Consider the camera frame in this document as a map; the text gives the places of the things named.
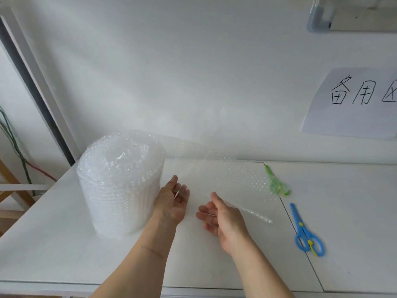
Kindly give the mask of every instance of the white wall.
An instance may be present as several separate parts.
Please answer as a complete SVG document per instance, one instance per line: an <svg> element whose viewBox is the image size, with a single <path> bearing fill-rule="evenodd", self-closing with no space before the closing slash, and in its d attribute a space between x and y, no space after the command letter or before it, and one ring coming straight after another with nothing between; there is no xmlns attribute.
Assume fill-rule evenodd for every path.
<svg viewBox="0 0 397 298"><path fill-rule="evenodd" d="M240 159L397 163L397 141L299 132L333 67L395 34L312 34L312 0L8 0L79 148L142 129Z"/></svg>
<svg viewBox="0 0 397 298"><path fill-rule="evenodd" d="M0 106L2 106L11 122L14 135L18 139L19 147L26 159L55 178L60 178L70 168L70 165L68 165L53 140L25 84L15 70L1 43ZM10 142L2 131L0 131L0 159L21 183L27 184L21 161L13 152ZM30 167L28 167L28 171L33 183L54 183L51 179ZM18 206L11 198L7 198L0 204L0 208L18 209Z"/></svg>

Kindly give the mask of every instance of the paper sign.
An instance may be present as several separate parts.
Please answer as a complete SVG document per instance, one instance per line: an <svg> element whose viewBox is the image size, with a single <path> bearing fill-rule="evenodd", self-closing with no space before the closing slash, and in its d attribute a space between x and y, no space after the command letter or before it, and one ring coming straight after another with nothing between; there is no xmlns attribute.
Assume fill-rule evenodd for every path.
<svg viewBox="0 0 397 298"><path fill-rule="evenodd" d="M378 139L397 134L397 71L337 68L317 90L305 133Z"/></svg>

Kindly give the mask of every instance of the bubble wrap sheet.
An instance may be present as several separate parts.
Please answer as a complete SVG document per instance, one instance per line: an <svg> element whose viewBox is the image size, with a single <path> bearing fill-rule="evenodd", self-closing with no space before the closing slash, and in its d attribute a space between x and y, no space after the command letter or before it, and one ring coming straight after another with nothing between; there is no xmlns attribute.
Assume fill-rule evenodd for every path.
<svg viewBox="0 0 397 298"><path fill-rule="evenodd" d="M160 142L139 131L105 136L87 148L77 174L99 235L120 238L146 224L164 160Z"/></svg>
<svg viewBox="0 0 397 298"><path fill-rule="evenodd" d="M184 170L188 181L179 182L188 187L189 182L205 184L229 205L272 222L267 214L271 213L272 201L278 196L270 194L266 173L258 174L244 162L198 143L130 131L94 142L77 167L92 223L99 235L120 238L146 224L160 189L165 157L169 158L167 167L171 171ZM195 165L184 165L192 161ZM239 198L229 200L236 192ZM263 207L250 206L246 196L262 200Z"/></svg>

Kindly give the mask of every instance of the scissor handle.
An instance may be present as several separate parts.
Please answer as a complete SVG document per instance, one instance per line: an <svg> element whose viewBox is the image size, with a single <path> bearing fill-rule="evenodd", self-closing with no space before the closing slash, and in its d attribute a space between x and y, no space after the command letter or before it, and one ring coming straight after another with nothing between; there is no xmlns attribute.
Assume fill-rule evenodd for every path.
<svg viewBox="0 0 397 298"><path fill-rule="evenodd" d="M322 241L305 227L298 228L298 233L295 236L295 243L302 251L312 251L314 255L319 257L325 255L325 248Z"/></svg>

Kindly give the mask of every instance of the blue scissors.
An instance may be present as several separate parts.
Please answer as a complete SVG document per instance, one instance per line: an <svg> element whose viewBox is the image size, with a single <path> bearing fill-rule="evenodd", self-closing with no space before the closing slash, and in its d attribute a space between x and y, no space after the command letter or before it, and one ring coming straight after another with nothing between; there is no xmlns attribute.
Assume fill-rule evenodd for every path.
<svg viewBox="0 0 397 298"><path fill-rule="evenodd" d="M291 206L292 214L294 215L295 225L297 226L297 234L295 236L295 242L298 248L305 252L309 252L311 250L315 256L319 256L319 257L324 256L325 249L321 240L315 234L310 232L306 228L305 224L303 224L303 221L300 218L300 215L298 213L295 204L291 203L290 206ZM314 245L313 240L315 240L320 246L321 249L320 251L316 250L316 246Z"/></svg>

